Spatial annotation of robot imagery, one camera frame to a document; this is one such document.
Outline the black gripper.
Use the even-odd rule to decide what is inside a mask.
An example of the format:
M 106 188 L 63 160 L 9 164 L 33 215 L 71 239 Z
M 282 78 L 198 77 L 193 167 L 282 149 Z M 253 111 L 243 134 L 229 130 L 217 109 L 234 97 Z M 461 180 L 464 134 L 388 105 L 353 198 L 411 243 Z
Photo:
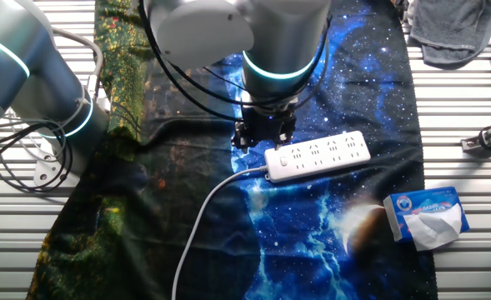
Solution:
M 260 112 L 258 107 L 242 107 L 242 122 L 234 123 L 232 145 L 247 151 L 252 141 L 272 140 L 279 150 L 293 138 L 296 116 L 292 110 L 273 114 Z

